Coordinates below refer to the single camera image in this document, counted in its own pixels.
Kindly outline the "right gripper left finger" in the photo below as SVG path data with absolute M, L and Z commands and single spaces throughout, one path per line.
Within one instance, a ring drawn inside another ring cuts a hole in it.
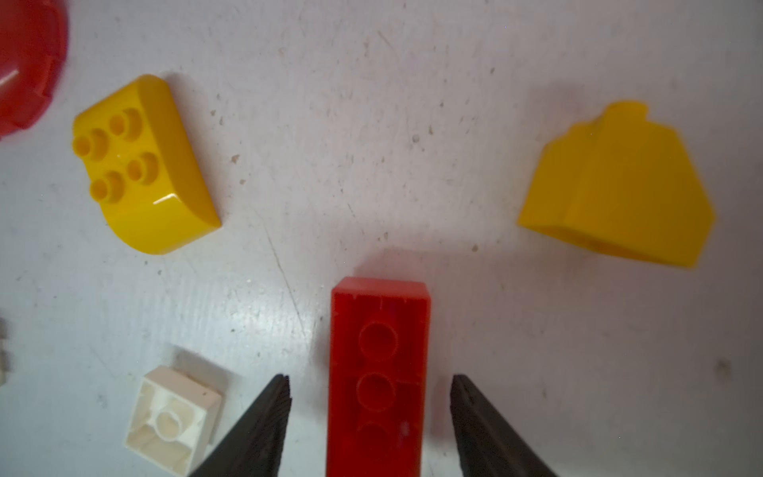
M 191 476 L 278 475 L 291 404 L 289 378 L 274 376 Z

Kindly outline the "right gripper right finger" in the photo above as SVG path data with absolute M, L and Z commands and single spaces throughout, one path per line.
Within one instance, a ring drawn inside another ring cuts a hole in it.
M 455 375 L 450 412 L 465 477 L 556 477 L 465 375 Z

